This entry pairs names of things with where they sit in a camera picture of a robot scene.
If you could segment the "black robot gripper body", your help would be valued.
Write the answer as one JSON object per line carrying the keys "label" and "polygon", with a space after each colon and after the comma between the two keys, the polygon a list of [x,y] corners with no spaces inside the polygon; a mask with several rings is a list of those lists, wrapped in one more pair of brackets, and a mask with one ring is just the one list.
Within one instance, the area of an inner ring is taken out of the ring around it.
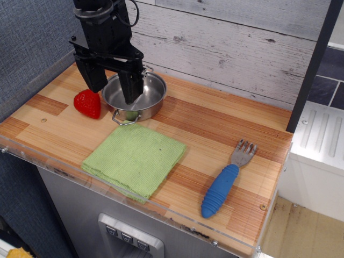
{"label": "black robot gripper body", "polygon": [[74,14],[83,30],[70,40],[77,60],[111,71],[143,71],[144,55],[130,43],[127,12],[75,10]]}

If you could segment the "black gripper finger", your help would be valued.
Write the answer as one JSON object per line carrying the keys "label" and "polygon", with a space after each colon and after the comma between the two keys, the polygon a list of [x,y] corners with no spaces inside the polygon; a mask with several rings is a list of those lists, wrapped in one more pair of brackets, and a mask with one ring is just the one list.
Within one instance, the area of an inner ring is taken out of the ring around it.
{"label": "black gripper finger", "polygon": [[132,104],[143,93],[145,69],[141,64],[130,67],[129,70],[118,72],[120,86],[127,105]]}
{"label": "black gripper finger", "polygon": [[79,72],[88,88],[94,93],[101,91],[108,83],[105,69],[99,66],[94,59],[82,58],[76,54],[74,57]]}

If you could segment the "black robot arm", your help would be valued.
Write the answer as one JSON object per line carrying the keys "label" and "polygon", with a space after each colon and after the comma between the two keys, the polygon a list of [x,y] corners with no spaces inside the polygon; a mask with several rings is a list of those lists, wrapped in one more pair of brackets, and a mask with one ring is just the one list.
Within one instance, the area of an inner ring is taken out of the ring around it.
{"label": "black robot arm", "polygon": [[142,93],[145,69],[144,54],[135,48],[125,1],[74,1],[74,15],[83,35],[72,36],[75,62],[89,89],[102,90],[108,80],[105,72],[119,76],[126,104]]}

